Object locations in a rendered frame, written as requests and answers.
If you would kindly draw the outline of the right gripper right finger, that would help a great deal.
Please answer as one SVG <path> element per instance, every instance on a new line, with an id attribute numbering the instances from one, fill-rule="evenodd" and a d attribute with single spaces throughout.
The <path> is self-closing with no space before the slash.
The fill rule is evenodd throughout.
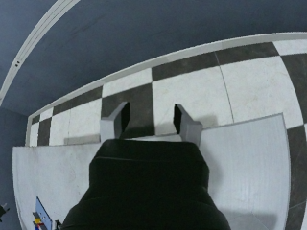
<path id="1" fill-rule="evenodd" d="M 180 103 L 175 104 L 173 123 L 182 142 L 192 142 L 200 147 L 203 124 L 194 121 Z"/>

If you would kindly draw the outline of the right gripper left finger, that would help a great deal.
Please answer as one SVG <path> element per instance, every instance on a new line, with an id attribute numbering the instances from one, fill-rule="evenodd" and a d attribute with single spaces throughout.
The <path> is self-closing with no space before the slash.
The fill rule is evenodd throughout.
<path id="1" fill-rule="evenodd" d="M 107 139 L 119 139 L 130 120 L 130 102 L 122 102 L 109 117 L 100 121 L 101 144 Z"/>

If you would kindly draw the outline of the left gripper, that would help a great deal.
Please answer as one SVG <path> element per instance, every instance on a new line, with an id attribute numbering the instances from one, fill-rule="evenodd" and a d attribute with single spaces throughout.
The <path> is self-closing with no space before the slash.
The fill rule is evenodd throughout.
<path id="1" fill-rule="evenodd" d="M 4 207 L 7 206 L 7 205 L 8 205 L 7 203 L 6 203 L 4 206 L 0 205 L 0 218 L 1 218 L 4 214 L 6 214 L 6 213 L 9 212 L 10 208 L 9 208 L 7 211 L 4 210 Z"/>

